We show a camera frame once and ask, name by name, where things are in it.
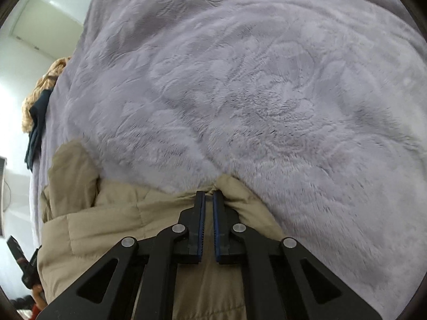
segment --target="fuzzy blanket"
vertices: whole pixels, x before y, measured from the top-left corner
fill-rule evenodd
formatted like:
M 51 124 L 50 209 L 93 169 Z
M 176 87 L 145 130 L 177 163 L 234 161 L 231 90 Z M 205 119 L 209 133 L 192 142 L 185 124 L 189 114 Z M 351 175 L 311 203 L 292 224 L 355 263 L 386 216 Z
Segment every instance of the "fuzzy blanket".
M 76 137 L 107 178 L 177 192 L 231 174 L 395 319 L 427 270 L 412 25 L 397 0 L 93 0 L 50 99 L 36 224 L 52 155 Z

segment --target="red object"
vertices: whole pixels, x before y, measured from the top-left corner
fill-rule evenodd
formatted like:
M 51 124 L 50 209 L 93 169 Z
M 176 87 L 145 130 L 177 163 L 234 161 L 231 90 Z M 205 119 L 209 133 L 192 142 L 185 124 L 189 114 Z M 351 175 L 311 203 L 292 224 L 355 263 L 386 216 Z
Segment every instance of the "red object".
M 33 305 L 33 315 L 31 315 L 30 320 L 35 320 L 36 317 L 40 314 L 41 310 L 38 308 L 38 306 L 35 304 Z

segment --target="bed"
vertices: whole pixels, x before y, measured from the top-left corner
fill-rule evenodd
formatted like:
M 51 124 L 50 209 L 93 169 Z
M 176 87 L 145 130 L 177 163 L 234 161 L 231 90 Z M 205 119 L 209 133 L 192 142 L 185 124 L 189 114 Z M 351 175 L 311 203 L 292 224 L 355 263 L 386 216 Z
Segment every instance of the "bed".
M 34 163 L 35 235 L 52 156 L 81 138 L 105 178 L 239 178 L 396 319 L 427 271 L 426 52 L 399 0 L 93 0 Z

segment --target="tan crumpled fabric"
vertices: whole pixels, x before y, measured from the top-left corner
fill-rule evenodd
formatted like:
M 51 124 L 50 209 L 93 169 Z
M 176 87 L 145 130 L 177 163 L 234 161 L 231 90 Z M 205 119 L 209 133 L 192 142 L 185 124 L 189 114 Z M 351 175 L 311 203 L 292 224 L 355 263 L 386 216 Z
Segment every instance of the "tan crumpled fabric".
M 25 133 L 30 133 L 33 128 L 33 119 L 29 114 L 29 109 L 33 106 L 33 104 L 38 100 L 40 94 L 43 90 L 51 89 L 55 86 L 56 80 L 59 75 L 63 72 L 64 67 L 67 65 L 67 62 L 71 59 L 71 57 L 63 57 L 55 61 L 48 72 L 37 81 L 35 88 L 29 94 L 22 103 L 22 131 Z
M 62 145 L 49 170 L 41 204 L 45 224 L 38 271 L 52 302 L 125 236 L 153 237 L 194 205 L 196 191 L 170 195 L 147 186 L 99 179 L 79 141 Z M 273 216 L 237 179 L 220 176 L 201 190 L 220 189 L 241 221 L 266 237 L 285 235 Z M 204 250 L 199 265 L 178 268 L 173 319 L 245 320 L 240 268 L 221 266 L 214 255 L 212 206 L 207 206 Z

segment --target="white wall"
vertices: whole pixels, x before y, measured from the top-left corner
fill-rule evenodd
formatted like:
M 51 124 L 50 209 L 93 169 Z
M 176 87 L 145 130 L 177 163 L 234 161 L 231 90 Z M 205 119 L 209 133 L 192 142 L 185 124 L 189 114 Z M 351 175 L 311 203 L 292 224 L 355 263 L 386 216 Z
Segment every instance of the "white wall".
M 27 0 L 20 0 L 0 30 L 0 156 L 7 158 L 6 182 L 11 188 L 11 205 L 5 213 L 5 237 L 13 235 L 27 258 L 35 246 L 29 221 L 29 177 L 24 164 L 28 135 L 21 132 L 21 104 L 55 59 L 10 38 Z M 44 0 L 83 24 L 91 0 Z M 3 202 L 9 202 L 5 187 Z M 21 282 L 22 273 L 13 260 L 6 240 L 0 238 L 0 285 L 12 299 L 29 294 Z
M 21 104 L 46 73 L 54 59 L 26 44 L 8 37 L 25 0 L 17 5 L 0 30 L 0 155 L 7 158 L 3 203 L 11 205 L 5 213 L 5 237 L 14 236 L 27 258 L 34 252 L 29 222 L 29 177 L 24 163 L 28 135 L 21 131 Z M 21 282 L 22 273 L 0 238 L 0 285 L 9 298 L 21 297 L 29 291 Z

